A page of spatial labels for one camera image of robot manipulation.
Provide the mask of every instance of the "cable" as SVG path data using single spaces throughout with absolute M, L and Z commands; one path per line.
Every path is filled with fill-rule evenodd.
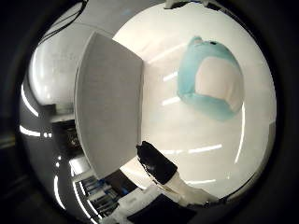
M 54 26 L 56 26 L 56 25 L 58 25 L 59 23 L 65 21 L 65 20 L 67 20 L 68 18 L 70 18 L 70 17 L 72 17 L 72 16 L 75 16 L 77 13 L 79 13 L 79 11 L 80 11 L 80 9 L 79 9 L 78 11 L 76 11 L 75 13 L 73 13 L 72 15 L 69 15 L 69 16 L 65 17 L 64 19 L 62 19 L 62 20 L 60 20 L 60 21 L 56 21 L 56 22 L 51 26 L 51 28 L 54 27 Z
M 41 39 L 41 41 L 38 43 L 38 46 L 41 45 L 42 43 L 44 43 L 44 42 L 45 42 L 46 40 L 48 40 L 49 38 L 53 37 L 54 35 L 57 35 L 57 34 L 58 34 L 59 32 L 61 32 L 63 29 L 65 29 L 65 28 L 68 27 L 70 24 L 72 24 L 72 23 L 73 23 L 73 22 L 74 22 L 74 21 L 75 21 L 81 14 L 82 14 L 82 12 L 83 12 L 83 10 L 85 9 L 85 7 L 86 7 L 86 5 L 87 5 L 88 2 L 89 2 L 89 0 L 85 0 L 85 1 L 83 0 L 83 1 L 81 1 L 81 8 L 80 8 L 80 10 L 79 10 L 78 12 L 76 12 L 77 15 L 76 15 L 76 13 L 75 13 L 75 14 L 69 16 L 69 17 L 71 17 L 71 16 L 76 15 L 76 17 L 75 17 L 72 21 L 70 21 L 70 22 L 68 22 L 67 24 L 63 25 L 62 27 L 58 28 L 57 30 L 52 31 L 52 32 L 50 32 L 50 33 L 47 34 L 47 35 L 44 35 L 43 38 Z M 64 20 L 66 20 L 67 18 L 64 18 L 63 20 L 61 20 L 61 21 L 59 21 L 59 22 L 56 22 L 56 25 L 57 25 L 58 23 L 64 21 Z

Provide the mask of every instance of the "black object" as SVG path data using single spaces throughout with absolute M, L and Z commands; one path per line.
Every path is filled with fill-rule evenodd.
M 147 207 L 128 217 L 135 224 L 171 223 L 183 224 L 190 221 L 196 212 L 174 203 L 160 194 Z
M 152 144 L 143 141 L 142 145 L 136 148 L 141 164 L 161 184 L 167 183 L 176 173 L 178 167 Z

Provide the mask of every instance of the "white panel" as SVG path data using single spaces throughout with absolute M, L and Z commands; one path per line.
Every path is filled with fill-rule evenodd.
M 142 60 L 119 43 L 94 33 L 78 70 L 75 122 L 97 178 L 135 156 L 140 125 Z

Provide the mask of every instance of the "fluorescent light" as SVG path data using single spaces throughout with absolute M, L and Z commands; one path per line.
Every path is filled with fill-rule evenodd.
M 179 154 L 183 152 L 183 150 L 160 150 L 161 153 L 167 155 L 167 154 Z
M 30 131 L 28 129 L 25 129 L 21 125 L 20 125 L 20 132 L 24 133 L 24 134 L 27 134 L 27 135 L 30 135 L 30 136 L 35 136 L 35 137 L 39 137 L 40 136 L 40 133 L 34 132 L 34 131 Z
M 71 169 L 71 175 L 74 176 L 74 171 L 73 169 Z M 88 214 L 88 212 L 86 211 L 80 197 L 78 196 L 78 191 L 77 191 L 77 188 L 76 188 L 76 183 L 73 181 L 73 189 L 74 189 L 74 192 L 75 192 L 75 196 L 76 196 L 76 199 L 78 201 L 78 205 L 80 205 L 82 211 L 84 212 L 84 214 L 86 215 L 87 218 L 91 218 L 91 216 Z
M 199 152 L 204 152 L 204 151 L 210 151 L 214 149 L 221 148 L 222 144 L 216 145 L 216 146 L 210 146 L 210 147 L 199 147 L 195 149 L 189 149 L 188 153 L 199 153 Z
M 94 221 L 93 218 L 91 218 L 91 221 L 92 221 L 93 224 L 98 224 L 96 221 Z
M 152 59 L 150 59 L 148 61 L 148 63 L 153 63 L 155 61 L 158 61 L 158 60 L 162 59 L 164 56 L 166 56 L 167 54 L 172 53 L 173 51 L 175 51 L 177 49 L 180 49 L 180 48 L 182 48 L 182 47 L 184 47 L 186 45 L 187 45 L 186 43 L 183 43 L 183 44 L 180 44 L 180 45 L 176 45 L 176 46 L 174 46 L 171 49 L 167 49 L 166 51 L 162 52 L 161 54 L 159 54 L 159 55 L 153 57 Z
M 245 131 L 245 104 L 243 103 L 243 105 L 242 105 L 242 130 L 241 130 L 239 149 L 237 150 L 237 153 L 235 156 L 235 163 L 237 163 L 237 161 L 239 160 L 241 149 L 243 147 L 244 131 Z
M 84 188 L 83 188 L 83 185 L 82 185 L 81 181 L 78 182 L 78 184 L 80 185 L 80 188 L 81 188 L 81 190 L 82 190 L 82 193 L 83 193 L 84 195 L 86 195 L 86 192 L 85 192 L 85 190 L 84 190 Z
M 192 184 L 192 185 L 196 185 L 196 184 L 206 184 L 206 183 L 211 183 L 211 182 L 215 182 L 216 179 L 210 179 L 210 180 L 190 180 L 190 181 L 185 181 L 186 184 Z
M 36 116 L 38 117 L 38 113 L 37 111 L 29 104 L 26 96 L 25 96 L 25 92 L 24 92 L 24 87 L 21 84 L 21 98 L 24 101 L 25 105 L 27 106 L 27 108 Z
M 91 203 L 91 201 L 87 200 L 88 205 L 91 207 L 91 209 L 94 211 L 94 213 L 102 219 L 101 215 L 98 214 L 98 212 L 95 210 L 95 208 L 93 207 L 93 204 Z
M 170 98 L 167 100 L 163 100 L 162 105 L 171 105 L 171 104 L 179 102 L 179 101 L 180 101 L 179 97 L 176 96 L 176 97 L 173 97 L 173 98 Z
M 58 192 L 58 176 L 54 177 L 54 193 L 57 203 L 65 210 L 65 207 L 60 199 L 59 192 Z
M 177 76 L 178 76 L 178 72 L 174 72 L 174 73 L 172 73 L 172 74 L 170 74 L 170 75 L 164 77 L 164 78 L 163 78 L 163 81 L 168 81 L 168 80 L 170 80 L 170 79 L 172 79 L 172 78 L 174 78 L 174 77 L 177 77 Z

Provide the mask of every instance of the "light blue plush toy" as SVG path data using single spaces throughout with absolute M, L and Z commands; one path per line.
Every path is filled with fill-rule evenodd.
M 178 96 L 213 119 L 233 117 L 244 101 L 244 83 L 232 52 L 195 36 L 178 70 Z

